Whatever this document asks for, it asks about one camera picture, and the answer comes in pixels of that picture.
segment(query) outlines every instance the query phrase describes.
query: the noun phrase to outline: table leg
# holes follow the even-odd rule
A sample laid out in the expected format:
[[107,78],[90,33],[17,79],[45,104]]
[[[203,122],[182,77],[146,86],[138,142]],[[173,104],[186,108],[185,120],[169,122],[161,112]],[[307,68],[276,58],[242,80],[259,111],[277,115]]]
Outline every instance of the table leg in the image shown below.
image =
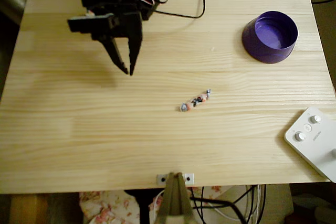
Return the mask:
[[46,224],[48,222],[48,195],[12,195],[9,224]]

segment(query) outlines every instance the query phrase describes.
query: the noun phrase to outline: purple plastic bowl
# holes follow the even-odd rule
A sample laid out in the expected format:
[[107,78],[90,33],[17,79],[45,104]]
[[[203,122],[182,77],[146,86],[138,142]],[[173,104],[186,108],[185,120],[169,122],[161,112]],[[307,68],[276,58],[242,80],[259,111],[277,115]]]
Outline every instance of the purple plastic bowl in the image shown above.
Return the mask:
[[298,28],[286,14],[270,11],[246,25],[242,41],[246,51],[264,63],[277,63],[292,52]]

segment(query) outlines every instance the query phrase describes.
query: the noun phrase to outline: white controller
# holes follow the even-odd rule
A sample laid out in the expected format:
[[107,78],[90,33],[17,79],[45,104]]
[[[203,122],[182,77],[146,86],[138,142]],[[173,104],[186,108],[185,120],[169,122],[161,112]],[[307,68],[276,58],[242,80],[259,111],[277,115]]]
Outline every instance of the white controller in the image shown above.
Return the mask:
[[316,171],[336,183],[336,122],[309,107],[285,133],[285,140]]

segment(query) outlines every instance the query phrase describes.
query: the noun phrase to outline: wooden table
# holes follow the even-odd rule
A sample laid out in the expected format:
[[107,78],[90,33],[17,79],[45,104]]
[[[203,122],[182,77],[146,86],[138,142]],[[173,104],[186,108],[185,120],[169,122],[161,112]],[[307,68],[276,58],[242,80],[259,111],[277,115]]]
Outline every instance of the wooden table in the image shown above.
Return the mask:
[[[159,10],[195,15],[201,5]],[[241,44],[268,10],[299,29],[274,65]],[[132,77],[69,31],[84,12],[80,0],[27,1],[0,106],[0,193],[155,187],[168,172],[194,173],[197,186],[325,181],[283,140],[308,106],[336,119],[310,0],[206,0],[198,20],[154,14]],[[126,60],[127,40],[117,42]],[[208,88],[205,105],[178,111]]]

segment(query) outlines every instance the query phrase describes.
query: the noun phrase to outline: knob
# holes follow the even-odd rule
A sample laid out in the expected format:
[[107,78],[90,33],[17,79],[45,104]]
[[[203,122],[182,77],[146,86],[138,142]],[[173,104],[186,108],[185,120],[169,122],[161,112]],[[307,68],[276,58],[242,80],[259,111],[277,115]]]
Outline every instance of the knob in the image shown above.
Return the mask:
[[319,115],[313,115],[310,120],[313,122],[313,123],[319,123],[321,122],[321,117]]
[[295,139],[297,141],[303,141],[306,139],[306,135],[302,131],[298,131],[297,133],[295,133]]

